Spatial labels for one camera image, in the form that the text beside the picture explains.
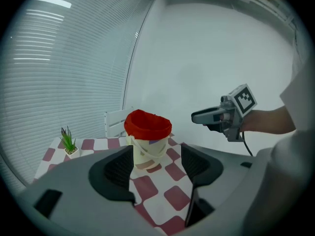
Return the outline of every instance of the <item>white pot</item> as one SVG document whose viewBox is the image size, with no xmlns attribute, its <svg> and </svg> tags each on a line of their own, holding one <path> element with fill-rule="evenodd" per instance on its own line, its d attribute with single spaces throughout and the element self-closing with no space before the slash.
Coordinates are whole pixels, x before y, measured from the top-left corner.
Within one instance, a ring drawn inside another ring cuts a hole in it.
<svg viewBox="0 0 315 236">
<path fill-rule="evenodd" d="M 154 168 L 160 163 L 168 149 L 169 136 L 150 144 L 148 140 L 135 139 L 126 134 L 126 142 L 133 145 L 133 164 L 141 170 Z"/>
<path fill-rule="evenodd" d="M 72 153 L 71 155 L 69 155 L 69 154 L 65 151 L 65 148 L 64 148 L 63 150 L 64 150 L 65 154 L 66 154 L 69 158 L 71 158 L 71 159 L 80 157 L 80 149 L 79 149 L 79 148 L 77 148 L 77 150 L 76 150 L 74 153 Z"/>
</svg>

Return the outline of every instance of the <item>human arm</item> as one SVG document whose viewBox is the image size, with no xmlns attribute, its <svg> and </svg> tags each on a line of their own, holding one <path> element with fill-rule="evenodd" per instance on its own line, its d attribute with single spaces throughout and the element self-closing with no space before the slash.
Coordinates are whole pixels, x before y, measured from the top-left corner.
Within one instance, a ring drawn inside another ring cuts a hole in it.
<svg viewBox="0 0 315 236">
<path fill-rule="evenodd" d="M 245 116 L 240 131 L 285 134 L 294 130 L 292 118 L 283 106 L 272 111 L 252 110 Z"/>
</svg>

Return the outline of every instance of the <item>white sleeve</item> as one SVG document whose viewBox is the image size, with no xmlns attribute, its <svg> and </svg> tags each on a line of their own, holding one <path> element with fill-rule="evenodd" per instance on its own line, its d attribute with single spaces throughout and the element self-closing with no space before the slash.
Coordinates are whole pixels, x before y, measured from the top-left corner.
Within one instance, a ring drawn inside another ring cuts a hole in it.
<svg viewBox="0 0 315 236">
<path fill-rule="evenodd" d="M 311 36 L 304 27 L 302 21 L 296 17 L 296 31 L 293 39 L 293 64 L 291 81 L 305 65 L 311 53 L 314 53 L 314 45 Z"/>
<path fill-rule="evenodd" d="M 315 129 L 315 57 L 309 56 L 280 98 L 297 130 Z"/>
</svg>

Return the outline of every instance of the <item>red and white checkered pattern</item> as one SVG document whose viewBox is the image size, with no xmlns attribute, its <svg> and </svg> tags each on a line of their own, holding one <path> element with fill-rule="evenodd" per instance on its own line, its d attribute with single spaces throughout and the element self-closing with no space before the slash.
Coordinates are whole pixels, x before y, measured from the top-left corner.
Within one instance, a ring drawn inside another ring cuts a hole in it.
<svg viewBox="0 0 315 236">
<path fill-rule="evenodd" d="M 149 170 L 133 168 L 129 190 L 136 198 L 135 209 L 159 232 L 165 235 L 178 233 L 185 228 L 192 183 L 181 159 L 181 141 L 172 134 L 169 149 L 159 165 Z M 126 138 L 77 139 L 81 156 L 126 145 Z M 57 164 L 70 160 L 64 153 L 60 138 L 47 149 L 37 169 L 34 181 Z"/>
</svg>

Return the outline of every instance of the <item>white chair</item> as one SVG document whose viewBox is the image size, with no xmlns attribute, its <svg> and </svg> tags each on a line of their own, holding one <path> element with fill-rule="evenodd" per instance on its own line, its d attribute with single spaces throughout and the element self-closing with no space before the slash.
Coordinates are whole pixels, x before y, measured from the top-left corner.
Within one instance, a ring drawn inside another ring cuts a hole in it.
<svg viewBox="0 0 315 236">
<path fill-rule="evenodd" d="M 105 137 L 110 138 L 125 135 L 124 120 L 132 111 L 133 107 L 115 112 L 105 112 Z"/>
</svg>

